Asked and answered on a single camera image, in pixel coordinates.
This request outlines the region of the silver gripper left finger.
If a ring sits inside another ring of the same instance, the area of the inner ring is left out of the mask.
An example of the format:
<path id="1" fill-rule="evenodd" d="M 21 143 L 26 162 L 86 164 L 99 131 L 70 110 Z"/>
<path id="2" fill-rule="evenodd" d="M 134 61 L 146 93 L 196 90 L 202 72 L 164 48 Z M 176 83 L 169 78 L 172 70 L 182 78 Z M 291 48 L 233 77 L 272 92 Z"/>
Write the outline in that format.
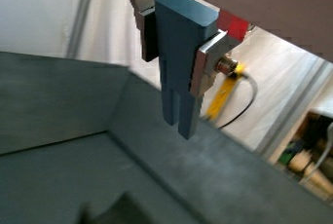
<path id="1" fill-rule="evenodd" d="M 156 0 L 130 0 L 141 32 L 142 58 L 150 62 L 160 55 Z"/>

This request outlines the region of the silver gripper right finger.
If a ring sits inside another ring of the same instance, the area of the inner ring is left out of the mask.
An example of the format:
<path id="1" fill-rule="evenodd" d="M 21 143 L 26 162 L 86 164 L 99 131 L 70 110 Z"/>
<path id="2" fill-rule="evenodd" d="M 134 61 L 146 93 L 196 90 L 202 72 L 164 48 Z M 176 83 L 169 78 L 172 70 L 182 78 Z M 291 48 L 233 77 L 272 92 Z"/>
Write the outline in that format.
<path id="1" fill-rule="evenodd" d="M 217 33 L 197 51 L 190 94 L 202 97 L 218 73 L 230 75 L 238 61 L 228 54 L 245 40 L 251 23 L 225 10 L 218 12 Z"/>

